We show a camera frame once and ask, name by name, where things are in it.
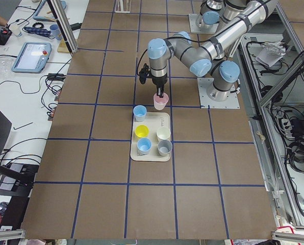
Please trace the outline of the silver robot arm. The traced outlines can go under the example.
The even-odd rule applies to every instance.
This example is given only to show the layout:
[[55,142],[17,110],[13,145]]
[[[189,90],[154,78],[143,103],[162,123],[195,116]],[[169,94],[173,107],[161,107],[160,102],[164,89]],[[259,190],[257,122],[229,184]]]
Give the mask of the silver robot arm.
[[167,82],[167,64],[177,57],[196,77],[203,77],[211,69],[211,62],[220,58],[236,40],[262,23],[275,9],[277,1],[203,1],[200,21],[205,26],[218,25],[215,34],[198,48],[191,45],[186,32],[167,39],[156,38],[148,43],[149,65],[138,72],[141,84],[150,78],[163,97]]
[[200,6],[199,17],[196,24],[203,29],[208,29],[220,20],[220,12],[223,9],[222,0],[204,0]]

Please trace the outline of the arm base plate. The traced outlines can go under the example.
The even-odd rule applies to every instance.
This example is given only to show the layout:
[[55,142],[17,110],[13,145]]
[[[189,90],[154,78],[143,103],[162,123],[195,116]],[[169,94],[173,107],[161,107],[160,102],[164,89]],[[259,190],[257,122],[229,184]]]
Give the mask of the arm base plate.
[[229,91],[214,87],[213,78],[198,78],[200,107],[204,109],[240,109],[238,93],[234,83]]
[[195,34],[214,34],[219,22],[213,25],[205,25],[200,14],[189,14],[190,32]]

